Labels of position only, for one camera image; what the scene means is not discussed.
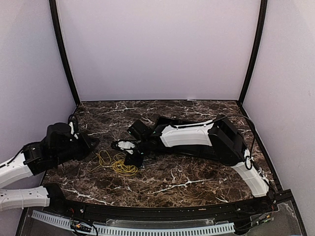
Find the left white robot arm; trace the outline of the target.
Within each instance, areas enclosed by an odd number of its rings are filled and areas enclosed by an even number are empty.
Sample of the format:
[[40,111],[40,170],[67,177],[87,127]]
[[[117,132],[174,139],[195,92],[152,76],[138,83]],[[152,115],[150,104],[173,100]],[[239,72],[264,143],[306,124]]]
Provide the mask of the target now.
[[99,144],[98,138],[85,134],[45,137],[40,142],[26,144],[11,159],[0,165],[1,211],[26,207],[51,207],[58,214],[69,211],[60,187],[55,183],[28,189],[7,189],[19,180],[36,176],[71,161],[88,157]]

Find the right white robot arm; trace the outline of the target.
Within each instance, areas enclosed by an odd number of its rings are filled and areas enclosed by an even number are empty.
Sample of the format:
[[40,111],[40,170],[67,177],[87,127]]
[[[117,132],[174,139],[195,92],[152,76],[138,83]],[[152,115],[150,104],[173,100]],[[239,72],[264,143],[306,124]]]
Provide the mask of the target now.
[[153,128],[136,120],[128,133],[133,140],[117,140],[111,148],[126,154],[124,164],[141,167],[152,152],[173,153],[217,161],[233,168],[256,197],[251,203],[255,213],[270,205],[268,195],[274,193],[267,175],[255,164],[253,146],[248,147],[229,116],[217,115],[214,120],[192,122],[158,117]]

